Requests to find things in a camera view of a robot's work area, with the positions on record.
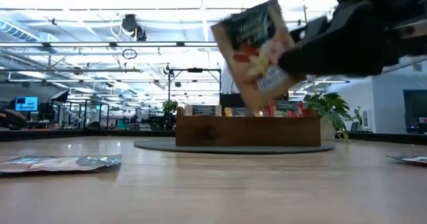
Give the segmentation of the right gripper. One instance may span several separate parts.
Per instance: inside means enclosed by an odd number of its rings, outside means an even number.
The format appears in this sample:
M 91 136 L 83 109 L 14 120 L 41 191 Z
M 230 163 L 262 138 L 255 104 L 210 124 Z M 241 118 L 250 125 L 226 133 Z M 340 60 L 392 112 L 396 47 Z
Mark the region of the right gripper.
M 282 54 L 279 66 L 289 74 L 366 77 L 397 64 L 398 55 L 427 55 L 427 0 L 377 7 L 383 22 L 370 1 L 340 5 L 329 27 Z

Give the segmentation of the yellow mango tea sachet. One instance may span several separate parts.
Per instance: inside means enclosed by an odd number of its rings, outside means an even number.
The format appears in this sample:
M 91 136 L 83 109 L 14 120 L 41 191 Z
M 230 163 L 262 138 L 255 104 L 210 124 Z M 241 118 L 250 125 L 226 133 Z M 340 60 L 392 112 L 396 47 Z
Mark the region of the yellow mango tea sachet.
M 226 117 L 254 117 L 254 113 L 247 107 L 225 107 Z

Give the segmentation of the wooden tea organizer box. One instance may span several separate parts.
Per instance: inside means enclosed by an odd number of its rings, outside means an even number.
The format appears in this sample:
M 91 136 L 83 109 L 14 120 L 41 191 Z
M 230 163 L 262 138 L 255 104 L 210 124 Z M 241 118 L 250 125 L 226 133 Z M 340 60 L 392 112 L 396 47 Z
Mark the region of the wooden tea organizer box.
M 189 116 L 177 109 L 175 143 L 186 147 L 319 147 L 318 117 Z

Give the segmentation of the green potted plant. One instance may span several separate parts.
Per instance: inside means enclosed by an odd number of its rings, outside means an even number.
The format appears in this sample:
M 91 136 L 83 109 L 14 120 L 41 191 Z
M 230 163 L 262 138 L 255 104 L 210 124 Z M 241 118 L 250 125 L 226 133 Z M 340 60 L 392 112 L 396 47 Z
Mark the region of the green potted plant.
M 317 111 L 320 116 L 321 140 L 333 141 L 336 136 L 339 139 L 348 140 L 347 122 L 359 122 L 363 124 L 360 116 L 360 107 L 354 109 L 354 114 L 349 114 L 349 104 L 338 93 L 318 93 L 306 95 L 303 99 L 305 109 Z

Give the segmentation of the grey round woven placemat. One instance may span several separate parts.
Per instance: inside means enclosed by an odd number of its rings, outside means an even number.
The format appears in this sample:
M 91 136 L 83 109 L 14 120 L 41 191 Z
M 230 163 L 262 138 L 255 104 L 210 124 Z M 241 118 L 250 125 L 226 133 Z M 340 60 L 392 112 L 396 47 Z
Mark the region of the grey round woven placemat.
M 297 153 L 316 153 L 331 151 L 335 145 L 322 145 L 319 147 L 266 147 L 266 146 L 227 146 L 227 147 L 206 147 L 206 146 L 177 146 L 174 141 L 134 141 L 137 148 L 170 151 L 180 153 L 211 153 L 211 154 L 242 154 L 242 155 L 280 155 Z

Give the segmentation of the distant black rack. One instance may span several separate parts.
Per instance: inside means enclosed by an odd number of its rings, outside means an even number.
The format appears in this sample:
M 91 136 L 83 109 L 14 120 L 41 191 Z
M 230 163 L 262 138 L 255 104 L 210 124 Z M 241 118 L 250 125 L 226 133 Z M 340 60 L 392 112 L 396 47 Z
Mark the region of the distant black rack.
M 84 129 L 107 129 L 110 106 L 107 103 L 85 102 L 81 120 Z

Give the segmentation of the blue computer monitor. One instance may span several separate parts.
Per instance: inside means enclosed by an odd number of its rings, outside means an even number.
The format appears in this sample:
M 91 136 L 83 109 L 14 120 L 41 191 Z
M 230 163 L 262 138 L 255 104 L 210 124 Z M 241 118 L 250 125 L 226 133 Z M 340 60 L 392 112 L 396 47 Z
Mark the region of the blue computer monitor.
M 15 111 L 37 111 L 38 97 L 37 96 L 16 96 Z

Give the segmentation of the distant black gantry frame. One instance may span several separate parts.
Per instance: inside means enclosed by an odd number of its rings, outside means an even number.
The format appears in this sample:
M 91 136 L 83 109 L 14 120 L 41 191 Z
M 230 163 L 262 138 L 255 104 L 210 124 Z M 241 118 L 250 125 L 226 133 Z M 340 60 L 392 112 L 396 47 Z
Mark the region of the distant black gantry frame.
M 203 73 L 204 71 L 207 71 L 218 83 L 219 83 L 219 90 L 221 90 L 222 88 L 222 70 L 221 69 L 206 69 L 206 68 L 199 68 L 199 67 L 192 67 L 192 68 L 187 68 L 187 69 L 183 69 L 183 68 L 170 68 L 167 67 L 167 86 L 168 86 L 168 90 L 167 90 L 167 100 L 170 100 L 171 97 L 171 73 L 174 71 L 178 71 L 178 74 L 174 75 L 174 77 L 178 77 L 179 74 L 182 71 L 186 71 L 188 73 Z M 216 71 L 219 73 L 219 77 L 217 78 L 213 72 Z

